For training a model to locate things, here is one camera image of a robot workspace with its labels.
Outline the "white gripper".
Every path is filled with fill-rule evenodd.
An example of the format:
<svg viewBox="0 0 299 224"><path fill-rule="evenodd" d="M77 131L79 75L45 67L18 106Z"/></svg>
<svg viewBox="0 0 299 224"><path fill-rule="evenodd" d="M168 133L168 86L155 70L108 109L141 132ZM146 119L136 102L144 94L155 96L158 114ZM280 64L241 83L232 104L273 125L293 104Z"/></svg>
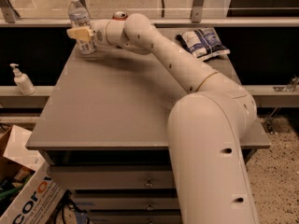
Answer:
<svg viewBox="0 0 299 224"><path fill-rule="evenodd" d="M80 26L67 29L67 35L76 40L90 42L94 37L97 45L108 46L107 25L109 20L98 20L91 23L92 30L88 26Z"/></svg>

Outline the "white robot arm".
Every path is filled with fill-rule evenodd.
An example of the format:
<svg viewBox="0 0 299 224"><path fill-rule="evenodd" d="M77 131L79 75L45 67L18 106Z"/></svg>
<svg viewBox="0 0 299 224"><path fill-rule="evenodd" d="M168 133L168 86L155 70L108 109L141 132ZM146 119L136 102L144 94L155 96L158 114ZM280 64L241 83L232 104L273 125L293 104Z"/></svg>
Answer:
<svg viewBox="0 0 299 224"><path fill-rule="evenodd" d="M240 146L257 119L245 88L166 38L142 14L96 21L67 34L151 53L187 92L167 123L183 224L260 224Z"/></svg>

